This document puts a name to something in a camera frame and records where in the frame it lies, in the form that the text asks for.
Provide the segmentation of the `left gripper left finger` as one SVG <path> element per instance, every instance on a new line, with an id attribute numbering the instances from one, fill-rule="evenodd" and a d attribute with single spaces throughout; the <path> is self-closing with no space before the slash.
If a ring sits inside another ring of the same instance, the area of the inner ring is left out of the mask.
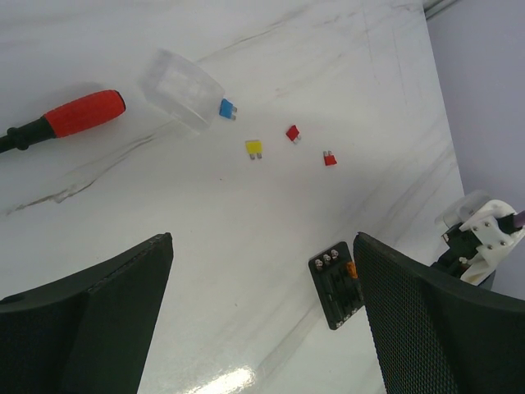
<path id="1" fill-rule="evenodd" d="M 171 234 L 1 301 L 3 393 L 136 393 L 173 261 Z"/>

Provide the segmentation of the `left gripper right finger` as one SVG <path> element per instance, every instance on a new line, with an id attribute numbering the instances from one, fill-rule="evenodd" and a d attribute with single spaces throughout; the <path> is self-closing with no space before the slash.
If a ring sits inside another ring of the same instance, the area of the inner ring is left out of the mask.
<path id="1" fill-rule="evenodd" d="M 467 284 L 360 232 L 353 243 L 389 393 L 522 393 L 524 302 Z"/>

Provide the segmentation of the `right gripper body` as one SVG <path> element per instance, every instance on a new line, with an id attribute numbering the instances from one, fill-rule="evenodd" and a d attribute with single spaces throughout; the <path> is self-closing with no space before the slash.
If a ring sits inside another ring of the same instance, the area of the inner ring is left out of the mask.
<path id="1" fill-rule="evenodd" d="M 461 278 L 475 263 L 484 261 L 477 250 L 482 243 L 473 231 L 449 229 L 442 235 L 442 239 L 448 250 L 431 265 L 432 268 L 452 277 Z"/>

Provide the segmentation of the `black fuse box base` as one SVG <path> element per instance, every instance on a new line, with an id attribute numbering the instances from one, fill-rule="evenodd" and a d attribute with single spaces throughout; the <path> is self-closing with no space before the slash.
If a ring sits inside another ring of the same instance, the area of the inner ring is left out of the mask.
<path id="1" fill-rule="evenodd" d="M 323 250 L 308 261 L 323 313 L 331 330 L 337 330 L 363 306 L 359 279 L 349 276 L 346 264 L 353 261 L 345 241 Z"/>

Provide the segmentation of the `orange blade fuse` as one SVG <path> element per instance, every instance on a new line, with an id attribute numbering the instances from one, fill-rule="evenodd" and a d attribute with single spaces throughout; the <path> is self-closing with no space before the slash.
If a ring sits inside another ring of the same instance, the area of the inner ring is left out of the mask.
<path id="1" fill-rule="evenodd" d="M 354 261 L 349 261 L 346 264 L 346 267 L 347 267 L 347 271 L 349 273 L 349 276 L 352 277 L 353 279 L 357 279 L 358 278 L 358 274 L 357 274 L 357 269 L 356 269 L 356 265 L 355 265 Z"/>

